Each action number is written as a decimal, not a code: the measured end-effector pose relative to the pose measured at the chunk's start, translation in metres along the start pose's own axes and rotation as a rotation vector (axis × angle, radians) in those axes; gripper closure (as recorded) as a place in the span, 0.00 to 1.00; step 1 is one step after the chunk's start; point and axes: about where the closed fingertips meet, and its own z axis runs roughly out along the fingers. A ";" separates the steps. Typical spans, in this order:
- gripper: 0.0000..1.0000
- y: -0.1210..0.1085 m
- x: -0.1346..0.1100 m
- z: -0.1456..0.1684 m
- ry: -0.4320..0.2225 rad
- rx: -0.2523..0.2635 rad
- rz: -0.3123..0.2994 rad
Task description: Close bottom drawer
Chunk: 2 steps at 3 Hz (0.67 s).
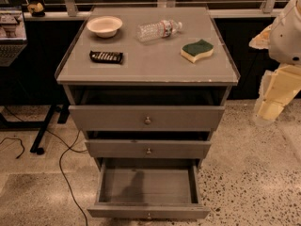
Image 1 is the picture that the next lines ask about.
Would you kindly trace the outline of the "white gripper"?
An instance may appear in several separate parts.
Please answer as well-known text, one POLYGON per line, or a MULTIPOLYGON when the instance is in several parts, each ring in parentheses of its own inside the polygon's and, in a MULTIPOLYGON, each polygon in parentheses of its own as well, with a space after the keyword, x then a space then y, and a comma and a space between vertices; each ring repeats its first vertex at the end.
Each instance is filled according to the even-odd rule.
MULTIPOLYGON (((249 43, 254 49, 269 47, 271 25, 255 36, 249 43)), ((260 97, 254 106, 256 119, 274 122, 287 105, 301 90, 301 66, 280 64, 271 72, 266 71, 261 79, 260 97)))

